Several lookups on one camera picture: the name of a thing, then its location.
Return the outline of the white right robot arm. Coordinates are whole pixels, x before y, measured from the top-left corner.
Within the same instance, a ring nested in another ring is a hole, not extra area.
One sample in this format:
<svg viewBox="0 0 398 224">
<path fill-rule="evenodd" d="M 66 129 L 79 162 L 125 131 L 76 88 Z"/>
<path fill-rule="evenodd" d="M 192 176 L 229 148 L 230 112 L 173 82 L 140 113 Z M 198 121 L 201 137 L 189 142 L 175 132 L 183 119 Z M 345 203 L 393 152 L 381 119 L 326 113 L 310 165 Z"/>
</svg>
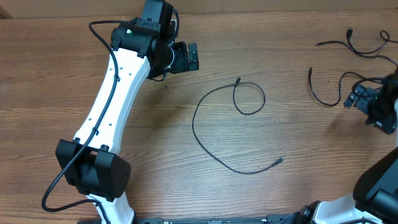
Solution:
<svg viewBox="0 0 398 224">
<path fill-rule="evenodd" d="M 366 88 L 369 81 L 379 88 Z M 397 133 L 397 72 L 364 78 L 352 86 L 344 102 L 367 115 L 365 123 L 386 134 Z M 329 202 L 316 201 L 300 211 L 266 223 L 397 223 L 397 149 L 393 149 L 358 179 L 351 194 Z"/>
</svg>

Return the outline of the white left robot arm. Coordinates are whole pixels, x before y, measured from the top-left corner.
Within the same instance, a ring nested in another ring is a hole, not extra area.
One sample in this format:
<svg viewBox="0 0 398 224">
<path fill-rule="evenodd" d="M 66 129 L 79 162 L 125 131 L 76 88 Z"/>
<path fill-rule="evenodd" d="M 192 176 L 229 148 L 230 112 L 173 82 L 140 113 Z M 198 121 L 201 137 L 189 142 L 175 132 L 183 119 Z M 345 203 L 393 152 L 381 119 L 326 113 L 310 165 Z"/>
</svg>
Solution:
<svg viewBox="0 0 398 224">
<path fill-rule="evenodd" d="M 177 42 L 178 13 L 158 0 L 147 0 L 141 17 L 117 21 L 109 63 L 93 107 L 71 141 L 61 140 L 56 157 L 60 176 L 76 187 L 99 212 L 100 223 L 132 223 L 126 188 L 130 164 L 119 156 L 134 99 L 144 80 L 161 82 L 168 73 L 198 70 L 195 43 Z"/>
</svg>

